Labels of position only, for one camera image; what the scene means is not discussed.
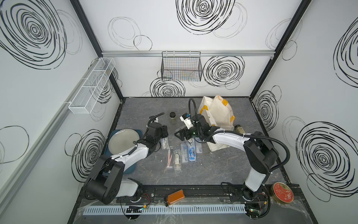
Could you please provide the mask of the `orange box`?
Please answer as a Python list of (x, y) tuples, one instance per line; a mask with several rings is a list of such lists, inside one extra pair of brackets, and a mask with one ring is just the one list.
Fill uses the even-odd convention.
[(178, 190), (170, 195), (167, 196), (167, 205), (170, 206), (170, 205), (173, 205), (181, 200), (183, 200), (185, 198), (185, 195), (184, 195), (184, 191), (181, 189), (181, 190)]

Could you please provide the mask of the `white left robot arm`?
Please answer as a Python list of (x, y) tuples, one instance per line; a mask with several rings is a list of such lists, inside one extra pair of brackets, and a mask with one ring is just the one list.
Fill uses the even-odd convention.
[(104, 204), (117, 197), (136, 195), (139, 183), (131, 179), (122, 180), (124, 172), (155, 152), (160, 140), (167, 136), (167, 126), (153, 122), (147, 125), (146, 132), (133, 147), (117, 155), (100, 156), (83, 186), (85, 195)]

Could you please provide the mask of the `clear compass case green label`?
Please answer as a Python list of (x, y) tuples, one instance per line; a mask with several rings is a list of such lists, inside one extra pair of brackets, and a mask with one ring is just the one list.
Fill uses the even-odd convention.
[(168, 149), (169, 149), (169, 142), (168, 142), (168, 138), (167, 138), (167, 137), (161, 139), (161, 144), (162, 144), (162, 148), (163, 148), (164, 150), (168, 150)]

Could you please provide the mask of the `clear compass case cream label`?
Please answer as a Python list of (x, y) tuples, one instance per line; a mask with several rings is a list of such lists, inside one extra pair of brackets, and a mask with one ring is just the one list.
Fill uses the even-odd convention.
[(181, 171), (181, 151), (179, 149), (174, 150), (174, 170)]

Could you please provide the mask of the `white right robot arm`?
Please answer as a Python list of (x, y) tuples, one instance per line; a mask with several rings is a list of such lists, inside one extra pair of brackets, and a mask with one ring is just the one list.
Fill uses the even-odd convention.
[(218, 126), (211, 126), (201, 114), (191, 116), (185, 113), (180, 116), (180, 120), (186, 126), (175, 133), (180, 140), (199, 138), (201, 142), (224, 144), (246, 153), (251, 169), (242, 185), (241, 194), (247, 201), (253, 201), (258, 197), (259, 189), (268, 176), (281, 166), (276, 163), (279, 154), (272, 144), (273, 140), (261, 132), (237, 133)]

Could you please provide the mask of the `white mesh wall shelf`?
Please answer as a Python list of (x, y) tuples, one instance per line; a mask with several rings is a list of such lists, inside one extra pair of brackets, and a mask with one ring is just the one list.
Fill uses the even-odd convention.
[(104, 105), (109, 102), (112, 97), (109, 79), (115, 64), (111, 57), (101, 57), (92, 62), (81, 88), (69, 105), (73, 114), (91, 114), (96, 104)]

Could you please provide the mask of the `clear blue compass case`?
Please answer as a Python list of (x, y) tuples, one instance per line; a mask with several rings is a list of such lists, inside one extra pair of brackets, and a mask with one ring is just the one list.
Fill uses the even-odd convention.
[(202, 143), (197, 138), (195, 138), (195, 148), (197, 154), (201, 154), (203, 152)]

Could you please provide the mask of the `herb spice jar black lid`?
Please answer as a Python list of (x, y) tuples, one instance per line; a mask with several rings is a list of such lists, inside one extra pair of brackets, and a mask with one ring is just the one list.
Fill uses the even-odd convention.
[(175, 125), (176, 124), (176, 113), (170, 112), (169, 116), (170, 116), (170, 124)]

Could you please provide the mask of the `blue compass set case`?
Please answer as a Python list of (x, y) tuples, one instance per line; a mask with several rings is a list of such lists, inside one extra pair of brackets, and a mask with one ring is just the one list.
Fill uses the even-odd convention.
[(195, 147), (194, 140), (189, 139), (187, 141), (187, 147), (188, 147), (188, 159), (189, 159), (189, 161), (196, 161), (196, 147)]

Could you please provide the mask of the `powder spice jar black lid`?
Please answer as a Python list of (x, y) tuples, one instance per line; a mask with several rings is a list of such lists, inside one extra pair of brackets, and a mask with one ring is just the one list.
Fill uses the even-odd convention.
[(236, 125), (236, 126), (234, 127), (234, 129), (235, 129), (235, 132), (236, 132), (236, 133), (241, 133), (241, 134), (245, 134), (245, 133), (246, 133), (241, 125)]

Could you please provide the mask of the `cream canvas bag yellow handles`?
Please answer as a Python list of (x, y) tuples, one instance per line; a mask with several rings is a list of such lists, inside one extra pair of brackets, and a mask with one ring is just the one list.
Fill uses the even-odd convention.
[(214, 98), (204, 96), (199, 106), (199, 113), (210, 126), (217, 126), (227, 131), (233, 131), (235, 116), (229, 102), (216, 95)]

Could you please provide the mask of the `red round tin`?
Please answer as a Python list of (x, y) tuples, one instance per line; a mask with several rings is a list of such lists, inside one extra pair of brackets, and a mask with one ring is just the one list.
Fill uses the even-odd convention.
[(272, 193), (274, 199), (281, 203), (292, 203), (294, 201), (293, 191), (284, 183), (277, 182), (273, 184)]

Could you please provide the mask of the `pink pen case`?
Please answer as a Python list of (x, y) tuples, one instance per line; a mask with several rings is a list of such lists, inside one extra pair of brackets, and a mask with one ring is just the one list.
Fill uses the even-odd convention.
[(169, 147), (167, 152), (167, 168), (172, 168), (172, 153), (173, 153), (173, 147)]

